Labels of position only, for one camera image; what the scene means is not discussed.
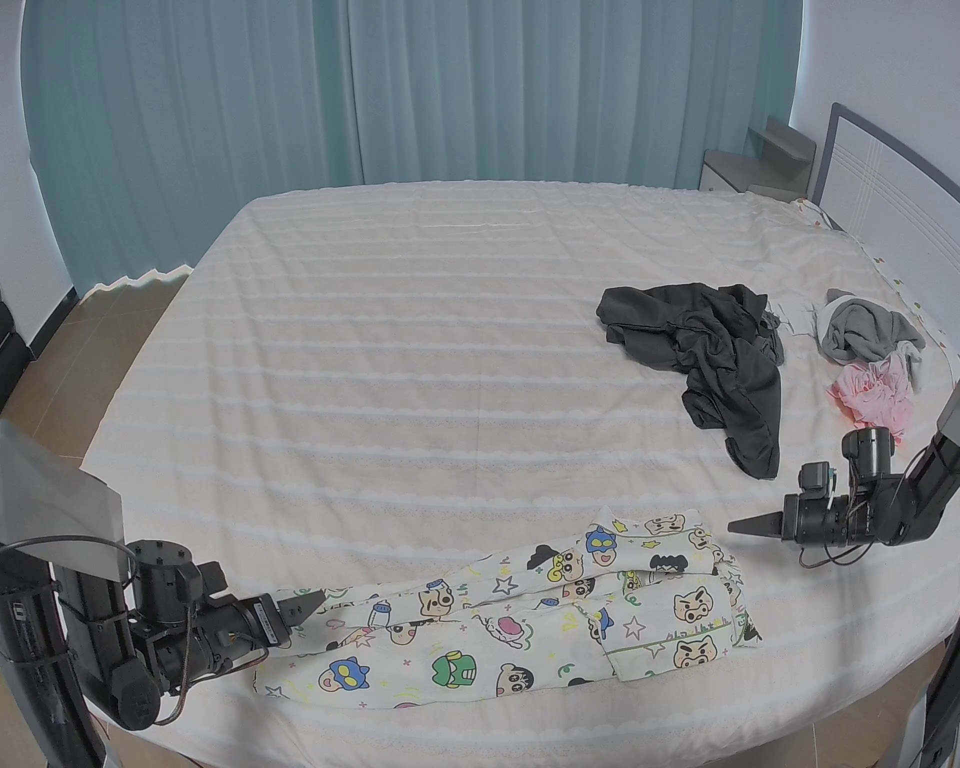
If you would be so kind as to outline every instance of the floor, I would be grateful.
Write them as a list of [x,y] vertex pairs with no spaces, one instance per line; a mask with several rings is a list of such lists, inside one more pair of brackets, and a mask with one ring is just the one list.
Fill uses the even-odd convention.
[[[78,305],[21,378],[2,417],[80,465],[110,399],[184,278],[100,291]],[[710,764],[710,768],[866,768],[880,757],[943,655],[938,646],[883,688],[836,714]],[[113,726],[106,727],[125,768],[199,765]],[[0,679],[0,768],[41,768],[39,749]]]

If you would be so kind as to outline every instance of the cartoon print pajamas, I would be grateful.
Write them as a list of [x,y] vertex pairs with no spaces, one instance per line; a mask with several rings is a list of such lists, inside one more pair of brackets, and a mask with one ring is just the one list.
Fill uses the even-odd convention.
[[253,687],[321,706],[402,708],[636,680],[758,642],[742,584],[697,512],[636,522],[604,507],[579,538],[427,582],[329,590],[288,655],[257,667]]

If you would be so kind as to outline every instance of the nightstand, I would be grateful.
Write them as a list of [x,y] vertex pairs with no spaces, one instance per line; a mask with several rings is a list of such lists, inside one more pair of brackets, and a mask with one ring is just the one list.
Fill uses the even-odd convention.
[[756,192],[791,201],[806,195],[817,144],[776,117],[762,131],[750,128],[761,144],[760,157],[707,150],[700,177],[701,192]]

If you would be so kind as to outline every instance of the headboard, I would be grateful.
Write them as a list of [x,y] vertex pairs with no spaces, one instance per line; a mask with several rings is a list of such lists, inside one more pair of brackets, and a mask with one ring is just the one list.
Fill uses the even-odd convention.
[[960,186],[840,104],[812,201],[856,238],[960,372]]

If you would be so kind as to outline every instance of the curtain fold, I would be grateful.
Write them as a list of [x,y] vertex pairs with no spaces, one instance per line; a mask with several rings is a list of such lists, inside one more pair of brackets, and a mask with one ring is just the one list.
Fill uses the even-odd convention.
[[249,200],[409,180],[696,187],[786,120],[802,0],[28,0],[32,157],[79,291]]

